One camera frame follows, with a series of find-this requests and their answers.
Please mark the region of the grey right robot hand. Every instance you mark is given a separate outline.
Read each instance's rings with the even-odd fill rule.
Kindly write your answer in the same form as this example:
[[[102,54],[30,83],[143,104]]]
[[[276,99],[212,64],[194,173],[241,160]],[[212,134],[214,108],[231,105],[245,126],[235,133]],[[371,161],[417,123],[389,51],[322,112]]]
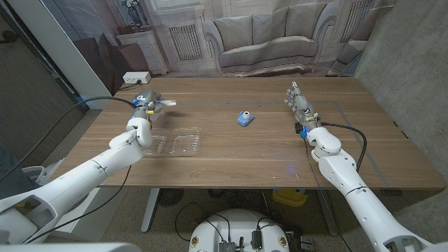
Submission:
[[[317,113],[312,104],[301,93],[298,84],[293,81],[292,88],[286,91],[284,102],[291,108],[295,119],[306,130],[311,131],[319,126],[317,122]]]

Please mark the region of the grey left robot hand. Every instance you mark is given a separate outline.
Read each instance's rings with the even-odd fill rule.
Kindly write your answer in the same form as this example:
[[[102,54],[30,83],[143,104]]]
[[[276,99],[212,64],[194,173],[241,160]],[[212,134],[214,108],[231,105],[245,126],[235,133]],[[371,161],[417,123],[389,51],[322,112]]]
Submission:
[[[154,90],[145,90],[140,92],[132,100],[136,106],[132,118],[144,118],[147,120],[157,120],[159,113],[163,108],[165,98]]]

